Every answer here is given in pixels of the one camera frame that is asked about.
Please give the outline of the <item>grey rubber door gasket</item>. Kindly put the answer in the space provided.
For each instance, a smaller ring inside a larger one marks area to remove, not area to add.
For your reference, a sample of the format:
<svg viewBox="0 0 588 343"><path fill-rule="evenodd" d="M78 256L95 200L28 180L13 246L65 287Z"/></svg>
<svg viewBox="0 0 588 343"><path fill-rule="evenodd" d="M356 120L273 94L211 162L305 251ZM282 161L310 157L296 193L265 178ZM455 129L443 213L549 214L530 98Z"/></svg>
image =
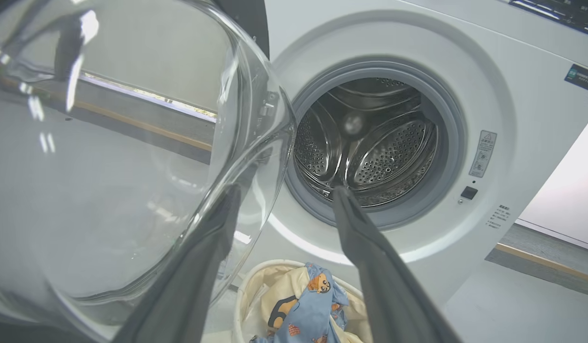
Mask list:
<svg viewBox="0 0 588 343"><path fill-rule="evenodd" d="M431 72L408 61L381 60L372 56L368 59L344 61L309 81L294 100L297 129L307 109L320 96L335 86L363 78L387 78L414 87L422 94L422 112L438 127L437 150L433 163L425 177L410 193L388 204L372 208L364 208L357 199L380 230L393 230L429 213L454 184L464 155L464 118L449 88ZM294 165L294 152L285 182L292 197L307 213L320 222L335 225L331 208L333 200L320 197L301 180Z"/></svg>

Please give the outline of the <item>dark rectangular brand sticker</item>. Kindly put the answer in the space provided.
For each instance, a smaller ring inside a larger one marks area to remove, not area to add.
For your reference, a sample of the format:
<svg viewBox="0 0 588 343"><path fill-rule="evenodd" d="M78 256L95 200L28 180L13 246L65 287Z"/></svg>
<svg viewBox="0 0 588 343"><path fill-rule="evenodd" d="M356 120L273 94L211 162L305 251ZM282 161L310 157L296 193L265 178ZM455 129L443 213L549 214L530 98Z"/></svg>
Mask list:
<svg viewBox="0 0 588 343"><path fill-rule="evenodd" d="M588 91L588 68L578 64L571 65L564 81Z"/></svg>

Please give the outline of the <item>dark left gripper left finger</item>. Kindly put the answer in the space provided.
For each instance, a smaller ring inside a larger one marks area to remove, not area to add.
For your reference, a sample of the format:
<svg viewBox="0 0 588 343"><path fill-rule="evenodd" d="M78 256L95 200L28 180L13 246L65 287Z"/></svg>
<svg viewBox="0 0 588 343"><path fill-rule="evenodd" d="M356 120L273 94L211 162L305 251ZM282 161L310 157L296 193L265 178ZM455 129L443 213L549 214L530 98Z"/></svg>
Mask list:
<svg viewBox="0 0 588 343"><path fill-rule="evenodd" d="M232 247L240 206L240 186L229 185L112 343L200 343L218 269Z"/></svg>

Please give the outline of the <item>white front-load washing machine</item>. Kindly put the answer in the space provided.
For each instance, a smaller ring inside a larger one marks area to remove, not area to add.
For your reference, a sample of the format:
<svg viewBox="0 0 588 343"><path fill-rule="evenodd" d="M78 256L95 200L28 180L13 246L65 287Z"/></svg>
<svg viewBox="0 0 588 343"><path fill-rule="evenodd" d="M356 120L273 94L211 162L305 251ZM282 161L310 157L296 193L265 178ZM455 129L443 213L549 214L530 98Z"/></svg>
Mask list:
<svg viewBox="0 0 588 343"><path fill-rule="evenodd" d="M571 65L588 68L588 36L507 1L266 0L270 61L293 107L321 72L372 56L419 65L455 98L465 147L454 184L419 219L393 230L377 227L438 309L505 235L588 124L588 91L564 81ZM477 178L468 173L482 130L498 137L484 177ZM221 306L234 313L216 314L202 343L249 343L264 334L259 299L266 286L306 263L328 269L346 291L349 343L374 343L358 269L344 255L336 223L307 213L285 178L235 280L236 298ZM460 197L467 185L478 189L473 200ZM510 208L510 218L495 230L485 222L498 205Z"/></svg>

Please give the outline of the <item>blue bear print garment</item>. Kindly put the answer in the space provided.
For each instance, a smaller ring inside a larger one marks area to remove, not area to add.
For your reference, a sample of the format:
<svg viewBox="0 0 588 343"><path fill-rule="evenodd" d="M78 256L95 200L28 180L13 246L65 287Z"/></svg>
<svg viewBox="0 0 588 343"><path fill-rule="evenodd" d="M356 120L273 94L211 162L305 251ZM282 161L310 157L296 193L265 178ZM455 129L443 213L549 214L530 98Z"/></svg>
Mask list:
<svg viewBox="0 0 588 343"><path fill-rule="evenodd" d="M316 263L290 269L266 286L259 310L266 332L249 343L349 343L346 291Z"/></svg>

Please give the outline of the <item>stainless steel washing machine drum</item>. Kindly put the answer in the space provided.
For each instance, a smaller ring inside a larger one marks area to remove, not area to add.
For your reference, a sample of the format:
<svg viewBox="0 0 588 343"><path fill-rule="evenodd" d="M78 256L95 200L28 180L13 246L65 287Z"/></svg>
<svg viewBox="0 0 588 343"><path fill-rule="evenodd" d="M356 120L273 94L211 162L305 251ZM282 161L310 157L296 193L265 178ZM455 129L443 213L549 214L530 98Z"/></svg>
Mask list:
<svg viewBox="0 0 588 343"><path fill-rule="evenodd" d="M364 208L388 204L425 177L438 127L422 94L404 82L363 78L320 96L303 115L294 144L301 180L325 200L346 187Z"/></svg>

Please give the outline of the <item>small printed text label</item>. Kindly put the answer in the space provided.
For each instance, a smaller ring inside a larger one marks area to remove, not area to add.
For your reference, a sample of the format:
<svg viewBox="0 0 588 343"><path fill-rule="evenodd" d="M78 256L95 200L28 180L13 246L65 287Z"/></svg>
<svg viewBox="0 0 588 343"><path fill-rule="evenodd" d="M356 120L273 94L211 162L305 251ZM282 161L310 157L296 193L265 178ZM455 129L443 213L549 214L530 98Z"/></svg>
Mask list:
<svg viewBox="0 0 588 343"><path fill-rule="evenodd" d="M490 214L485 226L498 230L509 221L510 208L504 205L498 205L497 208Z"/></svg>

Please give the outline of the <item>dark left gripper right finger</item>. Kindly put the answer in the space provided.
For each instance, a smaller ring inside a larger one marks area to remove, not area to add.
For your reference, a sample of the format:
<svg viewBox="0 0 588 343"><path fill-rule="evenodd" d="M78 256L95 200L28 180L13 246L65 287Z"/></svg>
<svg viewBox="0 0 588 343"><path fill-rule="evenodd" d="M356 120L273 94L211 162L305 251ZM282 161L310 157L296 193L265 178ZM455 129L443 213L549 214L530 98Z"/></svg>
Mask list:
<svg viewBox="0 0 588 343"><path fill-rule="evenodd" d="M344 255L358 269L374 343L461 343L407 264L352 191L333 191Z"/></svg>

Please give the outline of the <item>grey warning sticker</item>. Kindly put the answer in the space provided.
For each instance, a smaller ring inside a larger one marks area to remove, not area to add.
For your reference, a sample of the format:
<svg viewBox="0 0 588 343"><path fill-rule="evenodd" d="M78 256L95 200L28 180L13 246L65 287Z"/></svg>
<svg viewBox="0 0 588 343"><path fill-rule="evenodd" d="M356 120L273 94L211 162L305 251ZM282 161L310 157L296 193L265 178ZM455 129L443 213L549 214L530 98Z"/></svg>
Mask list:
<svg viewBox="0 0 588 343"><path fill-rule="evenodd" d="M484 177L490 163L492 152L494 151L497 137L498 134L494 132L486 130L480 132L477 150L468 173L470 176L477 178Z"/></svg>

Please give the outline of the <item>black-rimmed glass washer door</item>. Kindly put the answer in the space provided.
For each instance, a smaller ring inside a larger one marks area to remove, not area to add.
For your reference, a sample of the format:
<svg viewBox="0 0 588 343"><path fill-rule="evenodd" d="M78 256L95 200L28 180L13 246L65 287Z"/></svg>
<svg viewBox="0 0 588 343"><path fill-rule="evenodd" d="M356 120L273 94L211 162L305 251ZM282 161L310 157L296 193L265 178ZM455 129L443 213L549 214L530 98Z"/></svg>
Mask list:
<svg viewBox="0 0 588 343"><path fill-rule="evenodd" d="M269 57L266 0L0 0L0 322L112 341L237 184L209 317L294 145ZM212 119L209 164L72 116L101 89Z"/></svg>

